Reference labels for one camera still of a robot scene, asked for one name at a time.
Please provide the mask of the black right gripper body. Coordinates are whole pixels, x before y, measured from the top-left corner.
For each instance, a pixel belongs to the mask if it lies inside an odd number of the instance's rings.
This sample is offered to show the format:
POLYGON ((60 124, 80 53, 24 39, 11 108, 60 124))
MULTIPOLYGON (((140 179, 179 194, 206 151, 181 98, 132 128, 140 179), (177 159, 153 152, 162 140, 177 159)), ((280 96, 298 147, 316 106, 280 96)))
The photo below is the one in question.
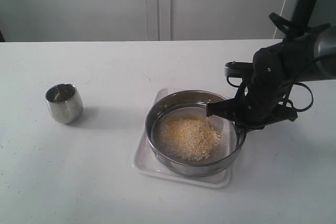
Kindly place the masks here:
POLYGON ((312 80, 314 44, 310 42, 278 43, 259 49, 253 56, 253 73, 243 78, 235 95, 243 103, 246 125, 269 125, 289 120, 310 109, 296 108, 289 96, 293 86, 308 86, 312 80))

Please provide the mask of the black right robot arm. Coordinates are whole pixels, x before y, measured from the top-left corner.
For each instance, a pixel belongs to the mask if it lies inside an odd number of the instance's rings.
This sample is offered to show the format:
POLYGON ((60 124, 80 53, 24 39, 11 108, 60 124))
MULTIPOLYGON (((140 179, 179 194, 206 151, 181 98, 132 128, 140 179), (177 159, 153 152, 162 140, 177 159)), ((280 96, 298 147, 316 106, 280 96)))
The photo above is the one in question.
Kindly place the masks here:
POLYGON ((225 118, 246 130, 294 121, 301 109, 289 98, 293 86, 335 79, 335 27, 311 21, 316 2, 298 0, 289 20, 269 15, 283 40, 259 49, 251 63, 228 62, 226 79, 240 78, 241 84, 232 99, 207 104, 207 116, 225 118))

